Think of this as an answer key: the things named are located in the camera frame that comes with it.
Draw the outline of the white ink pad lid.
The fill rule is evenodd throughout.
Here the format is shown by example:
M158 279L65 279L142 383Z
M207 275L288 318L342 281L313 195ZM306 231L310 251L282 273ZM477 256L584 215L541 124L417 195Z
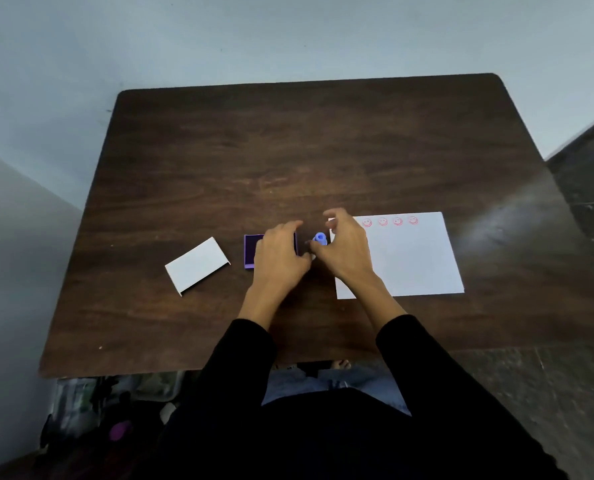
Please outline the white ink pad lid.
M177 293L183 293L210 276L230 261L214 237L165 265Z

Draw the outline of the purple ink pad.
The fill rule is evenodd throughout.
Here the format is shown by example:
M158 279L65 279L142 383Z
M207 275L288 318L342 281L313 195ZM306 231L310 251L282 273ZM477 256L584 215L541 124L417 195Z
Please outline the purple ink pad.
M264 234L244 235L244 268L252 270L255 267L255 252L257 243L264 238Z

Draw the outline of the person's right forearm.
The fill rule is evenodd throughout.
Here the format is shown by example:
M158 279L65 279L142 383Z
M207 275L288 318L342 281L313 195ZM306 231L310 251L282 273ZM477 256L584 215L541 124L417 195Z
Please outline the person's right forearm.
M345 278L376 329L376 344L414 417L478 410L482 390L370 272Z

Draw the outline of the person's left hand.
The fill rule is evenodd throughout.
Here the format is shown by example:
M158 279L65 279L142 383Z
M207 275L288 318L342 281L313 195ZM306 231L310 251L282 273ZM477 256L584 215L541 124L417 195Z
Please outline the person's left hand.
M263 296L282 301L304 277L305 273L297 273L299 255L294 249L295 234L302 224L301 220L278 224L265 231L257 243L253 288Z

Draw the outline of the clear plastic bag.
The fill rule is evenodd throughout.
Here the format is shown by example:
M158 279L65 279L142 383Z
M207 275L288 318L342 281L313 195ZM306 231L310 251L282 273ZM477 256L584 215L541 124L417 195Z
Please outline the clear plastic bag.
M156 431L176 410L185 375L172 371L59 379L40 445L86 435L109 441L110 427L123 420L132 421L130 433Z

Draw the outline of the white paper sheet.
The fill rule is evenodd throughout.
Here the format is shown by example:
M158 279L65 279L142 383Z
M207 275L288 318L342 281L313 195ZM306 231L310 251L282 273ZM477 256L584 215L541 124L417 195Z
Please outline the white paper sheet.
M441 212L355 220L365 230L374 272L393 297L464 293Z

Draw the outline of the person's blue jeans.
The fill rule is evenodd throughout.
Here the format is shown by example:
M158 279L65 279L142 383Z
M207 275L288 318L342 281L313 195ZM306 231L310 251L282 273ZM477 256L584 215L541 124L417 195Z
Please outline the person's blue jeans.
M349 370L329 370L331 362L299 363L271 370L262 404L299 394L352 388L398 411L411 412L396 380L381 363L352 365Z

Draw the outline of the person's right hand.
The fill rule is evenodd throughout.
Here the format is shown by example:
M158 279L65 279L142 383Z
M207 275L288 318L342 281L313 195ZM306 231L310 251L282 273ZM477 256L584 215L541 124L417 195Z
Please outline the person's right hand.
M376 282L365 229L343 208L325 210L326 226L334 235L335 264L325 264L350 290ZM309 246L322 246L309 242Z

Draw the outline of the person's left forearm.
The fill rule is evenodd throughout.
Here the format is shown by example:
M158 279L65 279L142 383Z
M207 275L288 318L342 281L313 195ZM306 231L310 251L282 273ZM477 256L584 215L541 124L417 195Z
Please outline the person's left forearm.
M237 401L261 405L277 348L269 326L290 287L254 284L199 374L193 391L203 403Z

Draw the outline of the person's black top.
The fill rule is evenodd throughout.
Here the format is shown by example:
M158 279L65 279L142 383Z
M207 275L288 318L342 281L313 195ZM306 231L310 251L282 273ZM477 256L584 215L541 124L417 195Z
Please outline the person's black top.
M404 414L352 388L293 395L258 407L203 403L193 390L134 477L569 480L480 387L486 393L478 410L456 415L441 410L428 417Z

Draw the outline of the small purple object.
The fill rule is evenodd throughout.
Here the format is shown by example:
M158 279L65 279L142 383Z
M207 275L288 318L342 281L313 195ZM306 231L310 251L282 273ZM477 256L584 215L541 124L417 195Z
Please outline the small purple object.
M130 420L123 420L117 422L110 427L108 432L108 439L110 442L116 443L121 441L133 430L133 423Z

